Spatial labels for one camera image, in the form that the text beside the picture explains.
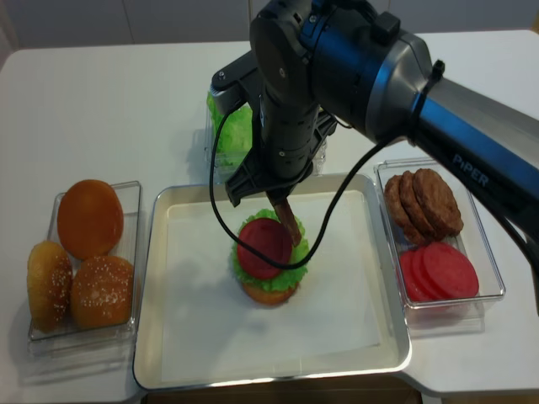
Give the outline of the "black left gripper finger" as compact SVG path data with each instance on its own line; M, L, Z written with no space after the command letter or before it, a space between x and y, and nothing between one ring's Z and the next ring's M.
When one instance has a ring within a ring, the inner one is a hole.
M265 194L273 206L280 205L286 201L300 182L301 180L270 178L265 189Z

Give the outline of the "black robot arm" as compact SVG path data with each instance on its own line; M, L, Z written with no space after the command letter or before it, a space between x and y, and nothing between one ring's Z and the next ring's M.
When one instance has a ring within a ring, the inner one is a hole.
M538 123L444 76L428 46L366 1L272 1L250 25L250 50L217 72L229 115L248 104L252 147L226 181L233 205L287 197L339 120L376 149L407 139L450 171L538 266Z

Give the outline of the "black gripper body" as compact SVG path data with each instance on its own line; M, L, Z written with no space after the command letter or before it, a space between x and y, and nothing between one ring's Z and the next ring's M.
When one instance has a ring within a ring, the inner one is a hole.
M270 178L306 179L313 171L312 160L336 126L336 119L318 104L283 104L264 90L252 125L252 148L226 181L232 205L265 193Z

